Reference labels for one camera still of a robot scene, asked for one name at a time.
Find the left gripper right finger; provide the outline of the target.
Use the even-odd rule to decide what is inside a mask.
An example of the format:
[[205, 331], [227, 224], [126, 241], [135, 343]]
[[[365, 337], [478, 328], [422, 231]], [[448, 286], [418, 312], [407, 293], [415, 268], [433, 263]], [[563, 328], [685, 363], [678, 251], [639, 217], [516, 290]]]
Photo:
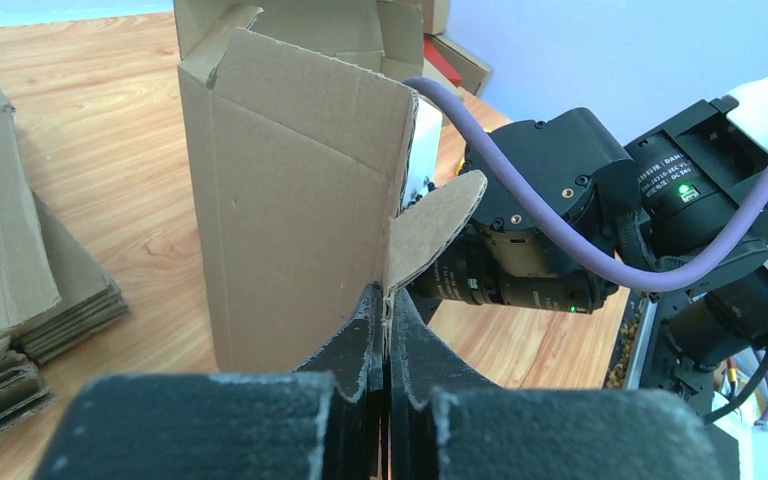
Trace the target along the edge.
[[394, 301], [394, 479], [737, 479], [737, 442], [662, 390], [511, 390]]

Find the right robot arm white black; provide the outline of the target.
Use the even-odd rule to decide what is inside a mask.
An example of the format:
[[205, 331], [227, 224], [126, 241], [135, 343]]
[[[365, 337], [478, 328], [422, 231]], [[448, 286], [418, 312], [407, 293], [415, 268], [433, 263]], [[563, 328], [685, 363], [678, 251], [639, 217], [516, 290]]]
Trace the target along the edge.
[[609, 387], [672, 392], [712, 424], [768, 384], [768, 77], [627, 144], [588, 109], [466, 139], [502, 153], [612, 266], [637, 271]]

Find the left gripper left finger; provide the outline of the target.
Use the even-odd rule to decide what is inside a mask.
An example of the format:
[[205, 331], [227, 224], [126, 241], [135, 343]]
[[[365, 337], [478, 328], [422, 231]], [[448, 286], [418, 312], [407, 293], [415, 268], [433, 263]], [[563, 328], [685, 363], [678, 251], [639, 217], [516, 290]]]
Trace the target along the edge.
[[376, 479], [382, 293], [284, 373], [118, 374], [64, 413], [38, 479]]

